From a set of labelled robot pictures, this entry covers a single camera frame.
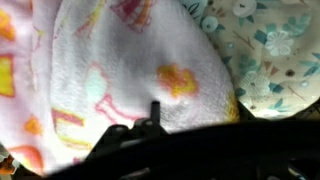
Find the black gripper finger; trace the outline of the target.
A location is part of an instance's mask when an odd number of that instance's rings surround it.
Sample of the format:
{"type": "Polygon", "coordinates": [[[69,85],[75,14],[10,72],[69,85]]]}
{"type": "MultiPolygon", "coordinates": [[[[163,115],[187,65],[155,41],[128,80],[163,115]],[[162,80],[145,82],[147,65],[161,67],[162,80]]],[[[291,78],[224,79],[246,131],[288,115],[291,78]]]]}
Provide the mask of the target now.
{"type": "Polygon", "coordinates": [[[161,116],[160,103],[158,101],[153,101],[151,103],[150,119],[152,121],[155,121],[155,122],[159,123],[160,122],[160,116],[161,116]]]}

